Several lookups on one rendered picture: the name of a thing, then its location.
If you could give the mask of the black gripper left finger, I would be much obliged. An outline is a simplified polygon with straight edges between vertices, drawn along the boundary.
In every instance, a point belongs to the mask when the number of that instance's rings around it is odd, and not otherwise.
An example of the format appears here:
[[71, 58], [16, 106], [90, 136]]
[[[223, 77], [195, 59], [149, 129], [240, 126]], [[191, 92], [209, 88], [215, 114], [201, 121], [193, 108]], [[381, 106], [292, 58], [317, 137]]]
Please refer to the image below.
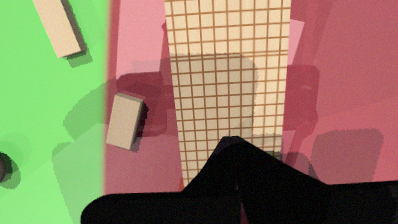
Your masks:
[[223, 136], [182, 191], [106, 194], [81, 212], [81, 224], [240, 224], [235, 147]]

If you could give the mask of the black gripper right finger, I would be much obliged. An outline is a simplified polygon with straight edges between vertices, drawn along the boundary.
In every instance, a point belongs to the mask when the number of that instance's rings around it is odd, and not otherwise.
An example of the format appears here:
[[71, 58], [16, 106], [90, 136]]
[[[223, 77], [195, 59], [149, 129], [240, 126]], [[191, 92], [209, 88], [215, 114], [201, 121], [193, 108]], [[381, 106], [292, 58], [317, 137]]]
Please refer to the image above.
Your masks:
[[248, 224], [398, 224], [398, 180], [328, 185], [231, 139]]

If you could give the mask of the beige rectangular block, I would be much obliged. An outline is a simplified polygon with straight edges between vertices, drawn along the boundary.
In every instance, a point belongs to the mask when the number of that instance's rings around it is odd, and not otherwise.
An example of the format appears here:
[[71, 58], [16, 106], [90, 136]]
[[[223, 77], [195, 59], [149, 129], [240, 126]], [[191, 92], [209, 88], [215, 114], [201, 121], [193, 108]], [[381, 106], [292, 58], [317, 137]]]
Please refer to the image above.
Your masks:
[[117, 93], [113, 108], [106, 143], [130, 150], [141, 112], [143, 100]]

